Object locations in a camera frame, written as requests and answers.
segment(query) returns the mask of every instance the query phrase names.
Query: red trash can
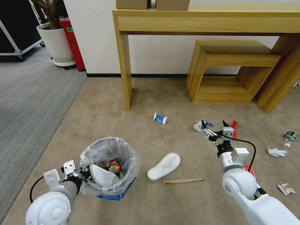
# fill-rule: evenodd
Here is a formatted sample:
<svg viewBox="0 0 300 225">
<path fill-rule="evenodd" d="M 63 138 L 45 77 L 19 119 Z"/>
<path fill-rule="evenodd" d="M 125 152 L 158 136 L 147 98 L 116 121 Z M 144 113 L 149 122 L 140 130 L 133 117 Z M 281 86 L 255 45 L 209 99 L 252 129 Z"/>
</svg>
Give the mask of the red trash can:
<svg viewBox="0 0 300 225">
<path fill-rule="evenodd" d="M 76 66 L 78 71 L 82 71 L 83 69 L 85 69 L 83 60 L 82 60 L 82 56 L 80 54 L 80 50 L 73 32 L 73 28 L 71 25 L 71 22 L 69 20 L 69 17 L 59 21 L 59 23 L 62 25 L 63 30 L 65 31 L 67 40 L 69 42 L 69 46 L 71 48 L 71 52 L 73 54 L 73 58 L 76 62 Z"/>
</svg>

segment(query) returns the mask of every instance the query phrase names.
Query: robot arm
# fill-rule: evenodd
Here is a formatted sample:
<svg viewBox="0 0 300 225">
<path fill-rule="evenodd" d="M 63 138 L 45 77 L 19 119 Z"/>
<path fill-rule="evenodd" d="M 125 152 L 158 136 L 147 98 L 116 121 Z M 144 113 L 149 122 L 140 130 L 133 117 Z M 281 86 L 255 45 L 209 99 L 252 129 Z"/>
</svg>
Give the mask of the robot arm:
<svg viewBox="0 0 300 225">
<path fill-rule="evenodd" d="M 30 205 L 25 216 L 26 225 L 68 224 L 71 205 L 82 182 L 76 170 L 76 163 L 71 160 L 61 168 L 44 173 L 43 177 L 50 190 Z"/>
<path fill-rule="evenodd" d="M 224 121 L 221 131 L 208 130 L 205 123 L 195 124 L 218 148 L 218 157 L 223 172 L 222 186 L 244 211 L 251 225 L 300 225 L 300 221 L 279 200 L 269 196 L 257 183 L 255 177 L 244 170 L 243 162 L 249 155 L 246 148 L 233 149 L 230 145 L 234 129 Z"/>
</svg>

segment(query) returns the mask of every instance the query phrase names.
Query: white wall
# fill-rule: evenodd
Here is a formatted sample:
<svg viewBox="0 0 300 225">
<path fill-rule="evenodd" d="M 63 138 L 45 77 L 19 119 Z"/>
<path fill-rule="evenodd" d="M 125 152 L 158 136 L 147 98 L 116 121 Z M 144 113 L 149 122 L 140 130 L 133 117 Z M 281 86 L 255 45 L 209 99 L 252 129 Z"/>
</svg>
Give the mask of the white wall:
<svg viewBox="0 0 300 225">
<path fill-rule="evenodd" d="M 299 0 L 257 0 L 298 2 Z M 87 73 L 120 73 L 112 9 L 115 0 L 64 0 Z M 253 0 L 206 0 L 206 2 L 253 2 Z M 187 74 L 197 38 L 201 36 L 130 35 L 132 73 Z M 257 39 L 272 48 L 278 37 Z M 236 73 L 237 67 L 207 68 L 206 73 Z"/>
</svg>

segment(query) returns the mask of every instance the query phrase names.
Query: cardboard box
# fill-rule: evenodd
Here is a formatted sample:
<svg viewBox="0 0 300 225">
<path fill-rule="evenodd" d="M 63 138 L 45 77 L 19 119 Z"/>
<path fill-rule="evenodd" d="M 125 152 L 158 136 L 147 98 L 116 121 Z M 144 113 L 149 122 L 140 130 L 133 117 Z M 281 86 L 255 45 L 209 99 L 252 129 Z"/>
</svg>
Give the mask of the cardboard box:
<svg viewBox="0 0 300 225">
<path fill-rule="evenodd" d="M 155 7 L 159 11 L 187 11 L 190 0 L 156 0 Z"/>
<path fill-rule="evenodd" d="M 116 7 L 119 9 L 148 9 L 151 0 L 116 0 Z"/>
</svg>

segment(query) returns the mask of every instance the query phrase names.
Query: crumpled paper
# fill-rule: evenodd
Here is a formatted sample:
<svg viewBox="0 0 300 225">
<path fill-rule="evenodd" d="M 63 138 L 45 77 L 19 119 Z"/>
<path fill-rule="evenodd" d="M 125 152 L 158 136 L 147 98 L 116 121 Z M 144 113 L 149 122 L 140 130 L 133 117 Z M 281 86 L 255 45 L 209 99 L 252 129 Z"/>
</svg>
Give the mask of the crumpled paper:
<svg viewBox="0 0 300 225">
<path fill-rule="evenodd" d="M 279 157 L 279 156 L 284 157 L 286 154 L 288 154 L 288 151 L 278 150 L 278 148 L 273 148 L 273 149 L 268 148 L 268 153 L 269 153 L 269 155 L 274 156 L 274 157 Z"/>
<path fill-rule="evenodd" d="M 288 183 L 279 184 L 279 185 L 277 185 L 277 187 L 282 191 L 282 193 L 284 193 L 284 195 L 289 195 L 290 193 L 296 194 L 294 189 L 287 187 L 288 185 L 289 185 Z"/>
<path fill-rule="evenodd" d="M 207 121 L 204 121 L 207 127 L 213 127 L 213 124 Z M 194 124 L 194 129 L 198 132 L 201 132 L 202 120 L 199 120 L 197 124 Z"/>
</svg>

